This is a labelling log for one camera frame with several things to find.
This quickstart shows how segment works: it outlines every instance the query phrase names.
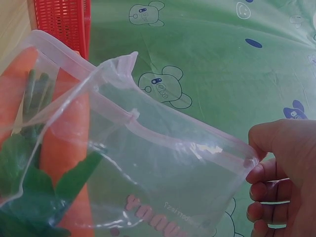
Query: carrot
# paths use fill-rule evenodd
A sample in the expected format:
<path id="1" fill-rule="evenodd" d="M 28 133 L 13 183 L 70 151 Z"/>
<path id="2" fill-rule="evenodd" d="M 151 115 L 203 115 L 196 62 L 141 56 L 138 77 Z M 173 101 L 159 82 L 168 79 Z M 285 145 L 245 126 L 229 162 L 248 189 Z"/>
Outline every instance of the carrot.
<path id="1" fill-rule="evenodd" d="M 60 69 L 53 100 L 71 89 L 78 80 Z M 89 95 L 77 97 L 44 135 L 39 168 L 52 179 L 53 185 L 64 173 L 86 157 L 89 135 Z M 93 237 L 94 230 L 87 185 L 83 187 L 59 227 L 68 229 L 72 237 Z"/>
<path id="2" fill-rule="evenodd" d="M 20 52 L 0 76 L 0 128 L 12 126 L 27 84 L 29 71 L 35 66 L 38 52 L 28 47 Z M 0 146 L 11 131 L 0 133 Z"/>

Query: ziplock bag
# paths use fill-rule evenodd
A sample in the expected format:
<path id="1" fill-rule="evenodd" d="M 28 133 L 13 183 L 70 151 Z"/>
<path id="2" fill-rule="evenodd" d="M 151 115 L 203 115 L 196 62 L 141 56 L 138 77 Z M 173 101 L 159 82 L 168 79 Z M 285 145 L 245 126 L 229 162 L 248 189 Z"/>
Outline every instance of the ziplock bag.
<path id="1" fill-rule="evenodd" d="M 20 74 L 0 80 L 1 114 L 13 111 L 0 123 L 4 237 L 214 234 L 258 163 L 248 145 L 146 95 L 131 76 L 137 53 L 96 68 L 33 31 L 11 57 Z"/>

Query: red basket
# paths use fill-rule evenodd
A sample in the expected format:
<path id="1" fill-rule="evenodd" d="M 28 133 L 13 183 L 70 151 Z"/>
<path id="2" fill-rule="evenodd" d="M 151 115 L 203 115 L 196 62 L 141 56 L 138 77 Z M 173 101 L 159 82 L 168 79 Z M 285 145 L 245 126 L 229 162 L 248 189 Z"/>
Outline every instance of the red basket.
<path id="1" fill-rule="evenodd" d="M 51 34 L 88 59 L 90 0 L 34 0 L 34 6 L 39 30 Z"/>

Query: green surface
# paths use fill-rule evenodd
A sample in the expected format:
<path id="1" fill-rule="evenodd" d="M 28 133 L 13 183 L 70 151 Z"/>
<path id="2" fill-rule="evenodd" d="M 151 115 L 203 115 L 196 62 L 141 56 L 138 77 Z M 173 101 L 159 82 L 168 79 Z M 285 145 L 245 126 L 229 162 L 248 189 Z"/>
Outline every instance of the green surface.
<path id="1" fill-rule="evenodd" d="M 257 123 L 316 119 L 316 2 L 249 1 L 92 0 L 90 61 L 138 51 L 141 89 L 245 142 Z M 250 235 L 248 193 L 215 236 Z"/>

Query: green leaf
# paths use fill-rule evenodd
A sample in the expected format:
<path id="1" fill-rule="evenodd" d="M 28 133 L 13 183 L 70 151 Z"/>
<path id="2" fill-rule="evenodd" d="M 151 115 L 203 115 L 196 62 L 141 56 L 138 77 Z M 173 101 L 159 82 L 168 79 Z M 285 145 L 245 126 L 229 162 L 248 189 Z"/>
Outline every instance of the green leaf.
<path id="1" fill-rule="evenodd" d="M 62 207 L 55 197 L 50 177 L 30 166 L 23 183 L 23 195 L 8 203 L 9 209 L 22 222 L 30 222 L 39 231 L 54 217 L 56 209 Z"/>
<path id="2" fill-rule="evenodd" d="M 32 147 L 20 134 L 6 139 L 0 152 L 0 194 L 7 199 L 19 191 Z"/>
<path id="3" fill-rule="evenodd" d="M 83 161 L 79 162 L 75 168 L 65 173 L 58 181 L 55 192 L 57 198 L 63 202 L 64 206 L 55 216 L 56 224 L 61 221 L 101 160 L 102 156 L 99 153 L 92 152 Z"/>
<path id="4" fill-rule="evenodd" d="M 43 232 L 41 234 L 41 236 L 45 236 L 45 237 L 69 237 L 71 236 L 71 232 L 66 230 L 66 229 L 62 229 L 62 228 L 48 228 L 48 230 L 46 230 L 45 232 Z"/>

